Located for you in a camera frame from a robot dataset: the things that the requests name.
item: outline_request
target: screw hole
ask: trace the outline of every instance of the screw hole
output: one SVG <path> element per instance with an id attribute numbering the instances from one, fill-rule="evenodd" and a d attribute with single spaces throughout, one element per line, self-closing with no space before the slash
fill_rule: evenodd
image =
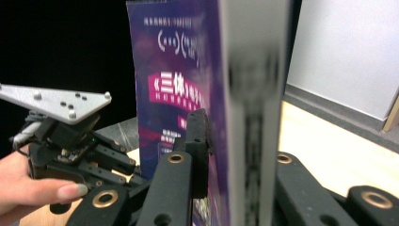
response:
<path id="1" fill-rule="evenodd" d="M 283 154 L 283 153 L 280 153 L 279 155 L 277 155 L 277 160 L 278 160 L 278 162 L 283 163 L 283 164 L 290 164 L 293 161 L 293 159 L 290 156 Z"/>
<path id="2" fill-rule="evenodd" d="M 180 154 L 173 154 L 168 157 L 170 163 L 181 163 L 184 161 L 184 157 Z"/>
<path id="3" fill-rule="evenodd" d="M 332 216 L 329 215 L 322 215 L 320 216 L 320 220 L 324 225 L 327 226 L 338 226 L 340 225 L 337 221 L 337 219 L 333 218 Z"/>
<path id="4" fill-rule="evenodd" d="M 112 200 L 112 195 L 110 194 L 104 194 L 99 199 L 100 202 L 109 202 L 110 200 Z"/>
<path id="5" fill-rule="evenodd" d="M 393 203 L 387 197 L 373 191 L 363 191 L 361 197 L 380 209 L 391 209 L 393 207 Z"/>
<path id="6" fill-rule="evenodd" d="M 160 214 L 156 216 L 156 218 L 153 220 L 153 223 L 156 226 L 168 226 L 172 219 L 170 218 L 169 215 L 167 214 Z"/>

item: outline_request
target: screw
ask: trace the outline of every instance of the screw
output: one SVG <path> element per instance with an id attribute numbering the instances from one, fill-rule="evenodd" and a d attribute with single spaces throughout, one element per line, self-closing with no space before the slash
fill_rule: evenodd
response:
<path id="1" fill-rule="evenodd" d="M 76 119 L 76 112 L 74 110 L 70 110 L 69 117 L 70 119 Z"/>
<path id="2" fill-rule="evenodd" d="M 35 91 L 35 94 L 33 94 L 33 98 L 37 101 L 41 100 L 41 93 L 39 91 Z"/>
<path id="3" fill-rule="evenodd" d="M 111 99 L 111 93 L 106 92 L 104 97 L 105 97 L 105 99 Z"/>

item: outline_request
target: book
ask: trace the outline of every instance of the book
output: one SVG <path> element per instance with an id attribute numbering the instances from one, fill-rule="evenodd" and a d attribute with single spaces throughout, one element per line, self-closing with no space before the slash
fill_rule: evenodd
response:
<path id="1" fill-rule="evenodd" d="M 193 225 L 269 225 L 290 1 L 128 2 L 142 176 L 152 178 L 186 115 L 212 125 L 208 197 Z"/>

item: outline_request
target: silver metal plate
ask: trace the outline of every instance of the silver metal plate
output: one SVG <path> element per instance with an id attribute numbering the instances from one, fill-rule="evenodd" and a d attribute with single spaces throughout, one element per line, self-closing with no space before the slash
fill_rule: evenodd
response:
<path id="1" fill-rule="evenodd" d="M 105 94 L 0 84 L 0 98 L 67 124 L 77 124 L 111 103 Z"/>

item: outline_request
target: wooden surface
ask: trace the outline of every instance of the wooden surface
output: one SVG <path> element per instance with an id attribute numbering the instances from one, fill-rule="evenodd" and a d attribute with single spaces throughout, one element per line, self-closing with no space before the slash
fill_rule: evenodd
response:
<path id="1" fill-rule="evenodd" d="M 294 154 L 322 184 L 346 196 L 351 186 L 375 186 L 399 197 L 399 154 L 284 103 L 279 149 Z M 52 215 L 48 206 L 21 225 L 64 225 L 71 211 Z"/>

